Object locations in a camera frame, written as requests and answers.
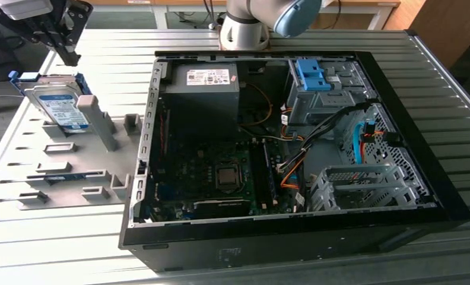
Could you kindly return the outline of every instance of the gray slot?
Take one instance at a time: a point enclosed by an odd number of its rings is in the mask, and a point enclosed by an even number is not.
[[[84,187],[83,191],[84,193],[81,195],[88,201],[104,201],[111,197],[111,194],[103,186]]]
[[[31,187],[51,186],[51,182],[45,178],[33,178],[24,180]]]
[[[35,171],[39,173],[69,172],[71,164],[68,161],[39,163]]]
[[[132,184],[132,175],[127,174],[125,179],[124,179],[124,184],[121,183],[117,175],[112,175],[112,181],[111,181],[111,189],[116,193],[117,197],[121,200],[125,200],[125,196],[128,194],[128,189],[131,188]]]
[[[45,204],[48,196],[41,191],[20,193],[17,201],[24,205]]]
[[[107,169],[103,170],[103,174],[97,174],[97,175],[87,175],[85,179],[89,182],[108,182],[112,180],[112,176],[109,174],[109,172],[107,171]]]
[[[75,153],[77,146],[73,142],[59,142],[57,144],[48,144],[44,147],[47,154]]]
[[[49,125],[47,122],[44,122],[44,125],[41,126],[44,129],[45,133],[51,138],[65,138],[67,135],[59,125]]]
[[[128,135],[141,134],[141,119],[139,114],[127,114],[124,116],[124,129]]]

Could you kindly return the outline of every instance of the blue drive bracket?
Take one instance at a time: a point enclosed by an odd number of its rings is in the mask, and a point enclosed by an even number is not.
[[[8,77],[11,78],[11,84],[13,85],[13,87],[19,90],[21,95],[25,96],[24,90],[19,87],[19,83],[37,82],[39,79],[41,78],[41,75],[39,72],[24,72],[23,75],[19,77],[19,72],[12,71],[8,75]],[[79,84],[79,87],[83,91],[83,95],[92,95],[89,86],[87,85],[87,82],[85,82],[85,77],[81,73],[77,73],[75,75],[75,81]]]
[[[332,85],[323,77],[324,69],[316,59],[297,59],[297,72],[304,82],[305,91],[331,91]]]

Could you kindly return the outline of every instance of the floor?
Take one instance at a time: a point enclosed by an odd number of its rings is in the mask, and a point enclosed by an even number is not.
[[[179,15],[169,13],[171,29],[191,29],[207,28],[208,22],[207,13],[195,13],[192,16],[185,16],[188,21],[181,21]],[[88,29],[156,29],[155,17],[149,12],[93,12]],[[45,46],[27,44],[17,49],[16,55],[27,71],[37,71],[43,60],[47,56],[48,49]],[[470,94],[470,49],[460,59],[456,66],[452,68],[452,73],[458,78],[466,91]],[[16,90],[9,83],[0,83],[0,96],[17,95]],[[20,104],[20,99],[15,97],[0,97],[0,140],[13,118],[16,109]]]

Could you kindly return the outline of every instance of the metal workbench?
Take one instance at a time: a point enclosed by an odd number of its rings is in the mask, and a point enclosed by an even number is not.
[[[470,97],[420,39],[401,31],[331,30],[273,37],[275,50],[373,52],[470,207]],[[101,109],[120,118],[144,112],[155,51],[207,49],[217,49],[217,39],[205,30],[87,30],[80,66],[63,66],[51,53],[41,73],[83,72]],[[29,145],[41,134],[35,116],[25,99],[0,143],[0,179],[35,163],[33,151],[41,151]],[[25,155],[19,146],[28,147]],[[0,196],[11,193],[7,186],[0,184]],[[28,211],[16,206],[0,203],[0,284],[470,284],[470,222],[388,254],[157,275],[117,248],[121,204]]]

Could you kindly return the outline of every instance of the orange wire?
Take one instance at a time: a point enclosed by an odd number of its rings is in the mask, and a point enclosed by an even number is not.
[[[288,172],[287,176],[284,177],[284,179],[281,181],[281,187],[284,187],[284,185],[287,185],[287,180],[288,180],[288,178],[291,178],[293,172],[296,171],[300,163],[303,163],[304,159],[305,159],[305,156],[297,161],[297,163],[296,163],[295,167],[292,168],[291,172]]]
[[[289,137],[289,136],[287,136],[285,134],[284,134],[284,130],[287,129],[287,125],[283,125],[283,128],[281,128],[281,137],[283,138],[287,138],[287,139],[292,139],[293,137]],[[300,141],[303,141],[304,140],[304,137],[301,136],[301,135],[299,135],[297,136],[297,139],[300,140]]]
[[[363,157],[363,163],[364,163],[364,156],[365,156],[364,149],[365,149],[365,142],[360,144],[360,156]]]
[[[281,188],[299,189],[299,186],[297,186],[297,185],[293,185],[293,184],[283,184],[283,185],[281,185]]]
[[[261,93],[261,95],[265,97],[267,103],[268,103],[268,113],[267,113],[267,117],[259,121],[259,122],[253,122],[253,123],[241,123],[241,126],[256,126],[260,125],[263,122],[265,122],[269,117],[272,116],[272,102],[271,102],[271,98],[268,98],[268,95],[265,94],[265,92],[252,83],[247,83],[247,86],[252,86],[252,88],[255,88],[256,90],[259,90],[259,92]]]

